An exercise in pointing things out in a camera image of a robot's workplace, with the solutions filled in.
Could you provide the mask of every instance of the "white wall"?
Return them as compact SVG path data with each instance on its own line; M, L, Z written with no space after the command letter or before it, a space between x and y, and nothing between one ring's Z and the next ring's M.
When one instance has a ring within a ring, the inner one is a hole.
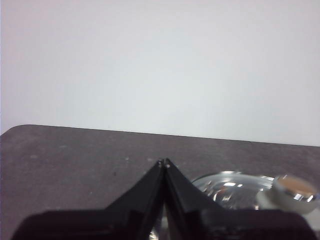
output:
M319 0L2 0L22 124L320 146Z

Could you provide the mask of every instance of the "dark tabletop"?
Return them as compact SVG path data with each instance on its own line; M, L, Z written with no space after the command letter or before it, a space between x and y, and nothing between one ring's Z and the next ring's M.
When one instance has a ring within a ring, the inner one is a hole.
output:
M289 173L320 188L320 147L21 125L1 136L1 239L30 214L104 208L166 157L190 180Z

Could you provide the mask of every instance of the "round container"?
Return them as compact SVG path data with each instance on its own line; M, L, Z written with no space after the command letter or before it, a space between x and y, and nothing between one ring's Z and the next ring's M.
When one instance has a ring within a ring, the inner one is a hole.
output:
M299 214L308 214L319 204L318 191L313 185L287 174L273 180L269 196L281 209Z

